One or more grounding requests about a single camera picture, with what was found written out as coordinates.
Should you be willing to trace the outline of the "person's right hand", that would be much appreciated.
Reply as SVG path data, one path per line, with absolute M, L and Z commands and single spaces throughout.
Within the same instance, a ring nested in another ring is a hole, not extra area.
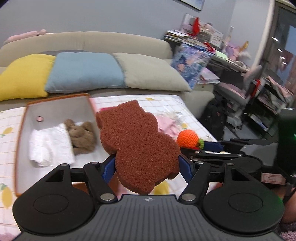
M 284 199 L 284 196 L 287 192 L 286 186 L 280 186 L 274 190 L 281 199 Z M 296 206 L 295 206 L 295 187 L 291 189 L 291 193 L 288 197 L 288 201 L 285 203 L 285 212 L 282 218 L 283 223 L 293 223 L 296 221 Z

